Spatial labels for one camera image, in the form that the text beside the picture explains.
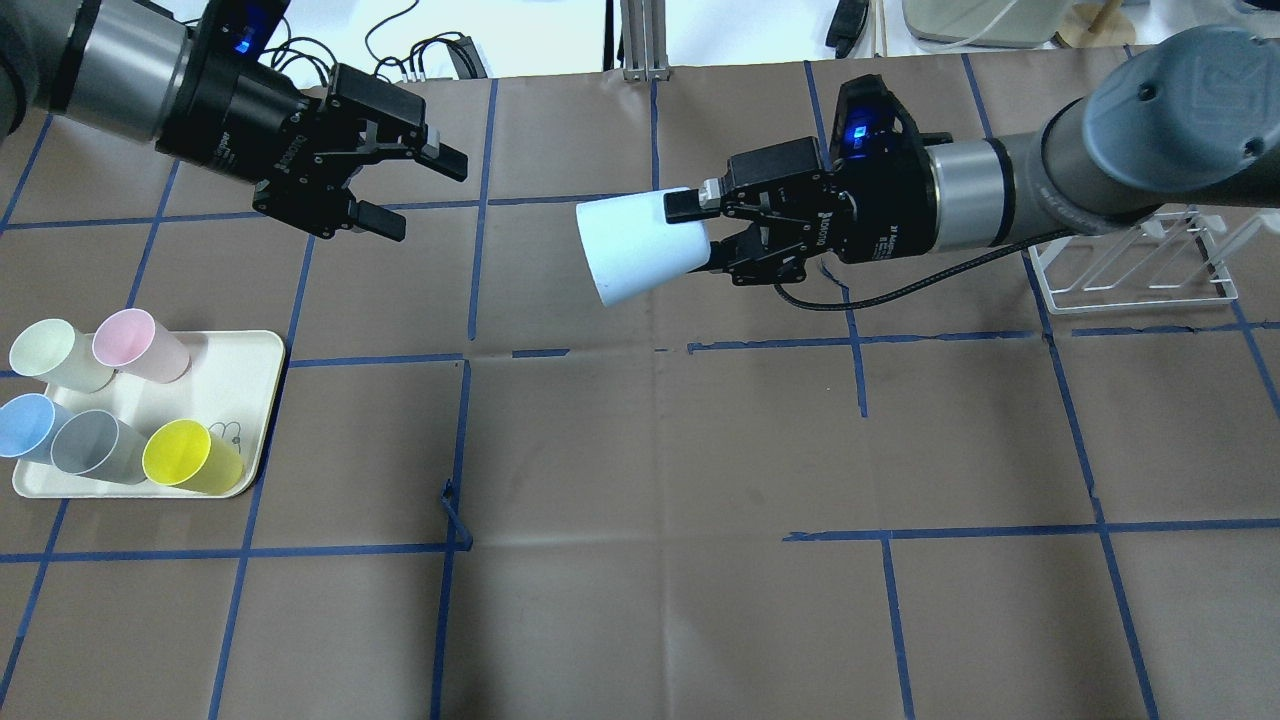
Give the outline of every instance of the blue joint cap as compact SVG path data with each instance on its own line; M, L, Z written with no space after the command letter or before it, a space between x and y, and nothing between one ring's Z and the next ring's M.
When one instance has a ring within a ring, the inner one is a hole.
M1084 146L1149 192L1188 192L1280 143L1280 46L1230 26L1180 32L1120 65L1088 99Z

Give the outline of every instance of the gray cup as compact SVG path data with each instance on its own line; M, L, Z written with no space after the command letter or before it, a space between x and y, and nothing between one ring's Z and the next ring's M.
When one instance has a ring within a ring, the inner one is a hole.
M133 484L143 479L146 442L106 410L86 410L58 430L50 455L54 468L68 475Z

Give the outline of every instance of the white cable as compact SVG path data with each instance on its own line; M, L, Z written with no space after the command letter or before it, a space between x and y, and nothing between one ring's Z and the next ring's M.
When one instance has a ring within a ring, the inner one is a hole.
M987 23L987 27L979 29L977 33L970 35L969 37L966 37L964 40L959 40L956 42L947 42L946 45L937 45L937 46L933 46L933 47L925 47L924 45L920 45L919 47L920 47L920 50L924 50L925 53L942 53L945 50L951 50L951 49L955 49L955 47L963 47L965 45L970 45L973 41L980 40L982 36L984 36L988 32L991 32L991 28L996 27L996 23L998 23L1000 20L1005 19L1005 15L1009 14L1009 10L1012 10L1014 5L1016 5L1021 0L1009 0L1009 4L1005 5L1005 9L1001 10L1001 12L998 12L998 13L996 13L996 17L991 18L991 22Z

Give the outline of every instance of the pink cup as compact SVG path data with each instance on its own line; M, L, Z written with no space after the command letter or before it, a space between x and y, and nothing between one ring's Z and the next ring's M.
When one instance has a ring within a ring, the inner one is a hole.
M93 334L93 357L108 368L156 383L172 383L191 366L187 346L151 313L137 307L102 320Z

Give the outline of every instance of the yellow cup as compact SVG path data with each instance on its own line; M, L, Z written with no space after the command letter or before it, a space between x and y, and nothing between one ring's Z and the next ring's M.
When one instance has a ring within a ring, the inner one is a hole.
M168 487L223 495L244 473L236 446L195 420L174 420L156 430L142 451L142 471Z

